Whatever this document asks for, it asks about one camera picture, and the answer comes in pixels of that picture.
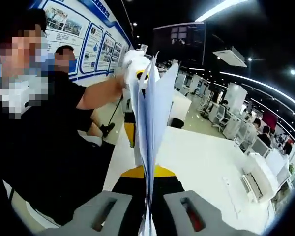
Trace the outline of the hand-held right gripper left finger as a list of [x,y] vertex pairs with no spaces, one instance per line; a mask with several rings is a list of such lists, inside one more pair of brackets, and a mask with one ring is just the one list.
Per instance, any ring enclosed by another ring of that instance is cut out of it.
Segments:
[[102,191],[77,208],[73,219],[60,228],[49,228],[39,236],[120,236],[130,212],[131,195]]

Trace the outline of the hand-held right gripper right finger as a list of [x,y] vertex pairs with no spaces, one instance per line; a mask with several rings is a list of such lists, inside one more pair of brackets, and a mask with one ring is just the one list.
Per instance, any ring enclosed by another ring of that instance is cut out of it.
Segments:
[[152,220],[157,236],[255,236],[222,219],[221,211],[193,190],[185,191],[175,173],[155,168]]

